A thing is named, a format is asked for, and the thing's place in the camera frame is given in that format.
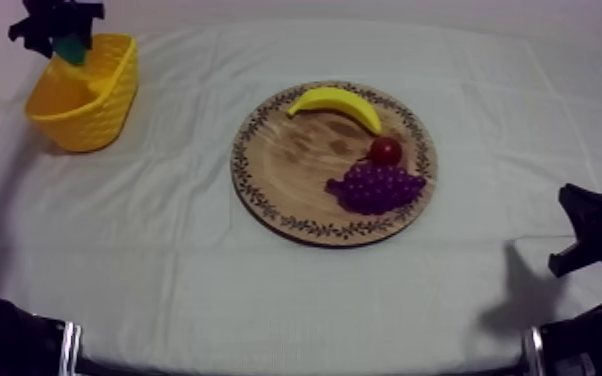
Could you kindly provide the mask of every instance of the yellow basket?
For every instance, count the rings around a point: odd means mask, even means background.
[[[96,35],[83,66],[52,58],[28,99],[26,116],[66,150],[100,149],[121,132],[137,88],[135,39]]]

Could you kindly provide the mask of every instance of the grape bunch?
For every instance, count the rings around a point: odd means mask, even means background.
[[[357,163],[343,181],[329,179],[326,189],[348,211],[380,215],[417,200],[426,184],[401,167]]]

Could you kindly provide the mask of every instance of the yellow banana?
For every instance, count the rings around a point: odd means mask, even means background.
[[[366,129],[376,136],[380,135],[382,127],[380,118],[373,106],[357,94],[333,87],[310,89],[287,110],[289,116],[294,116],[302,110],[336,110],[362,123]]]

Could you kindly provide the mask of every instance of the plastic fruit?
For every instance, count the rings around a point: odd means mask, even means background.
[[[404,152],[399,141],[389,137],[378,137],[371,143],[366,158],[382,166],[396,166]]]
[[[424,177],[410,175],[401,167],[357,163],[343,181],[329,179],[326,189],[348,211],[380,215],[417,201],[425,185]]]
[[[381,133],[380,118],[373,106],[347,90],[333,87],[310,89],[289,108],[287,114],[294,116],[302,110],[335,110],[357,120],[374,135]]]

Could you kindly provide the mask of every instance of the white tablecloth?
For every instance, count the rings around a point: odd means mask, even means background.
[[[0,294],[84,326],[94,357],[174,370],[426,372],[508,362],[518,333],[602,302],[602,267],[553,280],[557,204],[602,191],[602,57],[410,24],[287,20],[136,36],[121,137],[68,155],[0,106]],[[349,80],[427,126],[439,183],[401,234],[355,250],[284,240],[233,192],[245,116]],[[529,236],[508,246],[509,239]]]

